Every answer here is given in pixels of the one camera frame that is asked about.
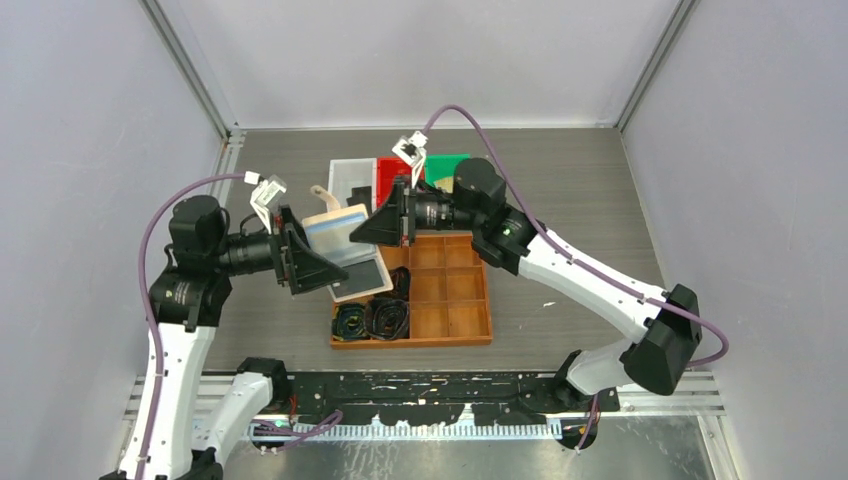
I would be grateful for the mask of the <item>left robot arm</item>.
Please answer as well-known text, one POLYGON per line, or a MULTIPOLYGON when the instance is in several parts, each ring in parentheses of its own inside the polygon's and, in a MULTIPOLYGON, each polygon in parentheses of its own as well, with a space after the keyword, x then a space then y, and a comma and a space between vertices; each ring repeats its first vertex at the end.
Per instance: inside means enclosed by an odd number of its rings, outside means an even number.
POLYGON ((230 233, 229 213, 210 195, 168 207, 168 264, 153 283, 141 283, 150 349, 140 410, 111 479, 220 479, 253 419, 292 406, 284 362, 248 357, 212 413, 194 425, 203 366, 233 277, 271 271, 294 295, 348 277, 310 248, 286 205, 269 231, 250 234, 230 233))

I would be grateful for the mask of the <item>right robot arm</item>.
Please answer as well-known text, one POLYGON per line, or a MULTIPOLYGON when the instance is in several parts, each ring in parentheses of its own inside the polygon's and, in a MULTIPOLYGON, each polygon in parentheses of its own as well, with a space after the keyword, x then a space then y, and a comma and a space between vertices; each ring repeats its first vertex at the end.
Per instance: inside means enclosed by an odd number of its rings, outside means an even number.
POLYGON ((420 230, 461 230, 488 265, 546 285, 590 309, 623 336, 602 348, 575 351, 557 372, 555 396, 577 411, 594 394, 635 383, 672 394, 700 344, 693 321, 695 293, 637 281, 584 254, 540 221, 510 205, 506 181, 486 159, 463 160, 453 189, 414 188, 405 177, 350 239, 381 246, 411 245, 420 230))

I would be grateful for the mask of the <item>black credit card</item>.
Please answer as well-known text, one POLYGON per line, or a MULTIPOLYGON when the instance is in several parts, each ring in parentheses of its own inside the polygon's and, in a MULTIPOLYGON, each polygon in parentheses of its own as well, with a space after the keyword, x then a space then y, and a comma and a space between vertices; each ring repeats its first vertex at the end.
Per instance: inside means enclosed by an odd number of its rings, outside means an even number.
POLYGON ((375 259, 344 266, 348 278, 331 284, 328 289, 337 301, 380 293, 391 289, 387 270, 375 259))

